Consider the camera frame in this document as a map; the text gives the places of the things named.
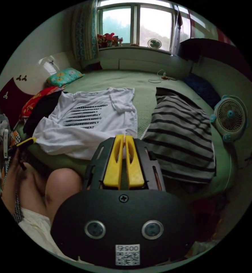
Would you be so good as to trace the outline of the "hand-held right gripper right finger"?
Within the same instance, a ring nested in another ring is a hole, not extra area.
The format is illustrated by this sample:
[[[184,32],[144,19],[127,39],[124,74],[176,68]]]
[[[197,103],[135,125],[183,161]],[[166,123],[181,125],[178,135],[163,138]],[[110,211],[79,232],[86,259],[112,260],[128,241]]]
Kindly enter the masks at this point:
[[[125,136],[125,148],[128,188],[141,188],[144,186],[145,181],[138,158],[137,148],[132,136]]]

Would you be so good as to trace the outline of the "person's left hand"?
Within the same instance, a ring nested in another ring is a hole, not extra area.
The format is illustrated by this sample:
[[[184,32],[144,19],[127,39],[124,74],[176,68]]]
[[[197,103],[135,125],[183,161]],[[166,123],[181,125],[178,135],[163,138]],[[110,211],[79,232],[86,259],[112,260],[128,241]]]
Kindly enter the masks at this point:
[[[17,148],[10,160],[5,182],[5,186],[7,186],[10,191],[16,189],[20,173],[25,169],[26,167],[23,165],[22,160],[22,152],[19,148]]]

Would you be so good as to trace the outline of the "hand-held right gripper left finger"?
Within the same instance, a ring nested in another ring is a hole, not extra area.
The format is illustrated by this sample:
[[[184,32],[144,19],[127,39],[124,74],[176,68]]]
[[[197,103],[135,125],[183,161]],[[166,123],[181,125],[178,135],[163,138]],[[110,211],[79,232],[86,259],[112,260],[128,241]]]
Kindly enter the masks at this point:
[[[123,160],[123,135],[117,135],[114,139],[108,160],[103,184],[107,188],[119,190],[121,186],[121,172]]]

